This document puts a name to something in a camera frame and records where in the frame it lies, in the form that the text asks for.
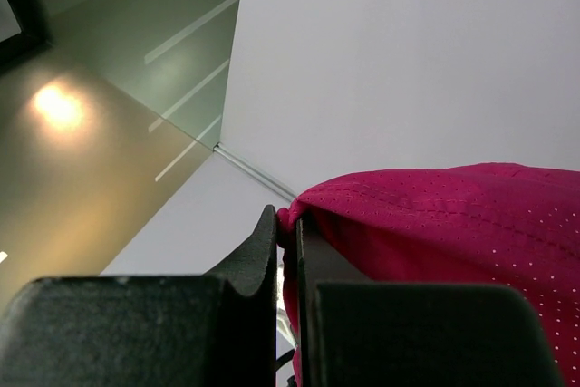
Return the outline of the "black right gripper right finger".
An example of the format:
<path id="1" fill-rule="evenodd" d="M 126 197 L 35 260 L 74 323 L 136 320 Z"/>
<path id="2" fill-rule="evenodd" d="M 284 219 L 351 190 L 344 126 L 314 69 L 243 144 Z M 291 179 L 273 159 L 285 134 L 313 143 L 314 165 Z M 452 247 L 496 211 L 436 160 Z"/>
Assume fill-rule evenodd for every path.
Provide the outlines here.
<path id="1" fill-rule="evenodd" d="M 560 386 L 532 306 L 497 285 L 373 282 L 296 226 L 305 386 Z"/>

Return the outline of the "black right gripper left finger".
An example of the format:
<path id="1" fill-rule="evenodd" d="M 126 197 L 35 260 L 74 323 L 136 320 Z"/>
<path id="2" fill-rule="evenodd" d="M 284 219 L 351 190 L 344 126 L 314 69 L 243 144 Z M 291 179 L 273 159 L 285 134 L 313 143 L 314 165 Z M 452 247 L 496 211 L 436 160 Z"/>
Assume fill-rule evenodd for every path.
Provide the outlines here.
<path id="1" fill-rule="evenodd" d="M 44 277 L 1 320 L 4 386 L 272 386 L 274 207 L 202 275 Z"/>

